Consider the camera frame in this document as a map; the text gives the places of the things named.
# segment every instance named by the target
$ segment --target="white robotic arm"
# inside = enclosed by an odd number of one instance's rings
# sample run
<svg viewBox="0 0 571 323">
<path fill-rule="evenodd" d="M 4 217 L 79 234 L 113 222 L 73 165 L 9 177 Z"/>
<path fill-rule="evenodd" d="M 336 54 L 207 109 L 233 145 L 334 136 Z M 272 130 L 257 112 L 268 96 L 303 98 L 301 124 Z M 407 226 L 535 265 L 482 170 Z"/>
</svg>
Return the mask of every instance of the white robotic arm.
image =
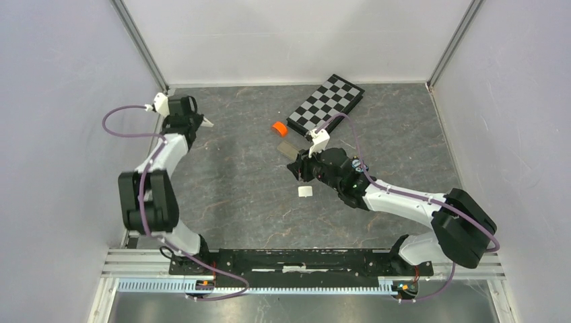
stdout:
<svg viewBox="0 0 571 323">
<path fill-rule="evenodd" d="M 167 98 L 159 93 L 155 96 L 154 103 L 145 107 L 164 117 L 161 131 L 163 137 L 134 172 L 123 172 L 119 176 L 123 223 L 128 230 L 145 233 L 137 197 L 141 175 L 149 165 L 143 200 L 151 236 L 163 237 L 163 240 L 167 239 L 177 246 L 178 250 L 174 252 L 179 256 L 182 250 L 191 255 L 199 254 L 207 248 L 206 243 L 179 219 L 178 203 L 170 185 L 170 177 L 179 161 L 190 151 L 198 128 L 213 125 L 202 114 L 198 114 L 196 101 L 189 96 Z"/>
<path fill-rule="evenodd" d="M 350 207 L 392 213 L 433 229 L 419 236 L 403 237 L 393 246 L 408 264 L 451 259 L 467 268 L 478 265 L 490 239 L 442 207 L 454 204 L 493 235 L 495 223 L 466 192 L 457 188 L 448 194 L 420 192 L 370 178 L 364 174 L 368 167 L 361 165 L 357 156 L 351 159 L 343 149 L 325 149 L 329 142 L 325 130 L 313 130 L 309 135 L 312 147 L 301 151 L 298 159 L 288 165 L 297 179 L 308 182 L 316 178 L 324 182 Z"/>
</svg>

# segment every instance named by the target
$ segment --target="white wall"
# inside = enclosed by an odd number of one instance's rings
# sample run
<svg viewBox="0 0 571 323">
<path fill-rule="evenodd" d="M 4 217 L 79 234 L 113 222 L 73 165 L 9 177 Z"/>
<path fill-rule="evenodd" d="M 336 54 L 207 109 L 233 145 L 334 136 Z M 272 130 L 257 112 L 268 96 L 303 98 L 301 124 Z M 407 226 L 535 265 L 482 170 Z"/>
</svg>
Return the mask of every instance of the white wall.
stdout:
<svg viewBox="0 0 571 323">
<path fill-rule="evenodd" d="M 486 1 L 436 84 L 523 322 L 571 322 L 571 1 Z"/>
<path fill-rule="evenodd" d="M 149 148 L 101 118 L 158 89 L 108 1 L 3 1 L 0 57 L 0 322 L 85 322 L 123 230 L 117 176 Z"/>
<path fill-rule="evenodd" d="M 171 84 L 425 81 L 470 0 L 125 0 Z"/>
</svg>

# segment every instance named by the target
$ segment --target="purple cable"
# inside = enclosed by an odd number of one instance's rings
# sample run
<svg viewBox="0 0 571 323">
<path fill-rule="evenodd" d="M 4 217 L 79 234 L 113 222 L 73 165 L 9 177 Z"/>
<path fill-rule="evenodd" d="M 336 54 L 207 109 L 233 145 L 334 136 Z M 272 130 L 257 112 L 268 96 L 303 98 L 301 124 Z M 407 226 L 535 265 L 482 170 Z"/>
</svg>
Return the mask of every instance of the purple cable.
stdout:
<svg viewBox="0 0 571 323">
<path fill-rule="evenodd" d="M 107 132 L 110 133 L 111 135 L 114 135 L 116 137 L 122 137 L 122 138 L 144 138 L 144 137 L 156 137 L 159 138 L 159 147 L 155 150 L 155 152 L 151 155 L 151 159 L 149 160 L 149 162 L 145 165 L 143 172 L 141 173 L 141 181 L 139 183 L 139 209 L 141 210 L 141 222 L 143 224 L 143 230 L 145 231 L 145 235 L 147 236 L 151 236 L 151 230 L 149 228 L 149 223 L 147 221 L 147 214 L 145 213 L 145 200 L 144 200 L 144 196 L 145 196 L 145 179 L 147 178 L 147 173 L 149 172 L 149 168 L 151 168 L 151 165 L 153 164 L 153 161 L 157 158 L 157 156 L 159 156 L 161 150 L 164 148 L 165 144 L 167 144 L 167 140 L 165 138 L 165 136 L 158 134 L 158 133 L 135 133 L 135 134 L 124 134 L 124 133 L 117 133 L 115 131 L 110 130 L 109 128 L 107 128 L 107 126 L 105 125 L 107 122 L 107 119 L 109 118 L 109 116 L 111 114 L 114 114 L 117 111 L 120 110 L 126 110 L 126 109 L 132 109 L 132 108 L 137 108 L 137 109 L 144 109 L 146 110 L 145 106 L 121 106 L 119 108 L 115 108 L 109 112 L 107 112 L 107 114 L 105 114 L 105 116 L 103 117 L 103 121 L 102 121 L 102 126 L 103 129 Z M 170 241 L 168 241 L 164 236 L 158 236 L 155 237 L 157 238 L 159 241 L 161 241 L 163 244 L 165 244 L 167 247 L 173 249 L 173 250 L 180 250 L 180 248 L 178 248 L 177 246 L 173 245 Z M 183 250 L 180 250 L 180 252 L 187 257 L 188 259 L 192 260 L 193 262 L 196 262 L 197 264 L 199 264 L 200 266 L 213 271 L 215 273 L 219 273 L 221 275 L 233 278 L 233 279 L 237 279 L 239 281 L 242 281 L 246 287 L 244 289 L 242 289 L 241 291 L 237 291 L 235 293 L 231 293 L 231 294 L 227 294 L 227 295 L 223 295 L 223 296 L 217 296 L 217 297 L 210 297 L 210 298 L 194 298 L 195 301 L 221 301 L 223 299 L 229 299 L 229 298 L 233 298 L 236 296 L 240 296 L 243 293 L 246 293 L 246 291 L 250 288 L 250 283 L 248 283 L 248 281 L 240 276 L 236 276 L 232 273 L 228 273 L 226 271 L 221 271 L 220 269 L 214 268 L 212 266 L 209 266 L 208 264 L 205 264 L 204 262 L 200 261 L 198 258 L 194 257 L 193 255 L 189 254 L 188 252 L 185 252 Z"/>
<path fill-rule="evenodd" d="M 340 116 L 344 117 L 345 119 L 347 119 L 347 121 L 349 121 L 349 126 L 351 127 L 351 131 L 353 132 L 353 137 L 355 137 L 355 148 L 357 149 L 357 155 L 359 156 L 359 162 L 361 163 L 361 165 L 365 165 L 365 163 L 363 161 L 363 155 L 361 154 L 361 147 L 359 146 L 359 138 L 358 138 L 357 132 L 355 130 L 355 125 L 353 124 L 353 121 L 351 120 L 351 118 L 349 118 L 348 115 L 346 115 L 344 113 L 338 113 L 335 116 L 332 116 L 329 120 L 325 121 L 324 124 L 319 126 L 315 130 L 315 132 L 318 133 L 319 131 L 321 131 L 322 129 L 327 127 L 327 125 L 331 121 L 333 121 L 334 119 L 336 119 Z M 441 207 L 444 207 L 445 209 L 448 209 L 448 210 L 452 211 L 453 213 L 456 213 L 459 217 L 462 217 L 464 220 L 468 221 L 471 225 L 475 226 L 479 231 L 481 231 L 483 234 L 485 234 L 485 236 L 488 237 L 494 243 L 494 247 L 486 249 L 486 252 L 496 252 L 500 249 L 500 243 L 498 242 L 496 237 L 494 237 L 486 228 L 484 228 L 480 223 L 476 222 L 474 219 L 469 217 L 466 213 L 458 210 L 457 208 L 453 207 L 452 205 L 447 205 L 446 203 L 443 203 L 443 202 L 440 202 L 437 200 L 434 200 L 434 201 L 430 200 L 430 197 L 426 197 L 426 196 L 422 196 L 422 195 L 418 195 L 418 194 L 413 194 L 413 193 L 408 193 L 408 192 L 403 192 L 401 190 L 395 190 L 394 188 L 389 189 L 389 188 L 373 181 L 373 179 L 371 178 L 371 176 L 369 175 L 369 173 L 367 171 L 367 167 L 363 167 L 362 169 L 363 169 L 363 173 L 365 174 L 365 177 L 367 177 L 367 180 L 371 183 L 371 185 L 373 185 L 373 186 L 375 186 L 381 190 L 385 190 L 387 192 L 391 192 L 391 193 L 395 193 L 398 195 L 402 195 L 402 196 L 410 197 L 413 199 L 421 200 L 423 202 L 429 202 L 429 204 L 434 203 L 436 205 L 440 205 Z M 456 271 L 456 264 L 452 263 L 452 271 L 450 272 L 450 276 L 448 277 L 448 279 L 446 280 L 446 282 L 444 283 L 442 288 L 440 288 L 437 292 L 435 292 L 433 294 L 420 297 L 420 298 L 416 299 L 415 301 L 427 300 L 427 299 L 433 298 L 434 296 L 440 295 L 450 285 L 450 282 L 452 281 L 452 278 L 454 277 L 455 271 Z M 403 300 L 403 302 L 413 303 L 413 301 L 410 299 L 409 300 Z"/>
</svg>

